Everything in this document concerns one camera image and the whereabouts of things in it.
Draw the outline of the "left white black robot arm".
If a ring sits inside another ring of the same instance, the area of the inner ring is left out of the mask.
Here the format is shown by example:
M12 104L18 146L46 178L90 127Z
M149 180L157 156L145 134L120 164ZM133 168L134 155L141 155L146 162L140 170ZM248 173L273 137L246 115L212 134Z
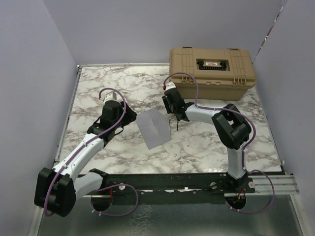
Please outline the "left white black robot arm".
M43 208L47 217L54 214L65 217L76 201L86 194L112 194L118 187L117 184L110 185L106 180L108 174L98 169L79 176L87 163L115 137L116 130L123 129L137 117L126 99L117 100L117 96L123 96L121 92L114 88L106 90L105 96L98 94L103 100L101 116L88 128L81 143L66 159L50 169L43 168L37 176L34 204Z

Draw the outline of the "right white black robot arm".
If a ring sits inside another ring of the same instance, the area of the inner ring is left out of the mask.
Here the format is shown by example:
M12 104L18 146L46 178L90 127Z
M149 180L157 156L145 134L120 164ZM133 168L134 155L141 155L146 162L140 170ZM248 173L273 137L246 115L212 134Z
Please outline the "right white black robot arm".
M215 127L228 153L226 187L231 192L242 189L248 176L244 150L256 136L253 122L240 113L234 104L211 108L186 103L176 88L165 88L162 99L167 112L174 114L177 121L196 121Z

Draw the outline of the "grey envelope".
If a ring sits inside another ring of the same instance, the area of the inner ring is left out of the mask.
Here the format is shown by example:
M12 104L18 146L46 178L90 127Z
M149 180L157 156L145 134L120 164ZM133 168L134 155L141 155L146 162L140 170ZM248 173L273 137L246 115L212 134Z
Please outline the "grey envelope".
M171 141L169 119L157 109L150 109L137 115L136 124L148 149Z

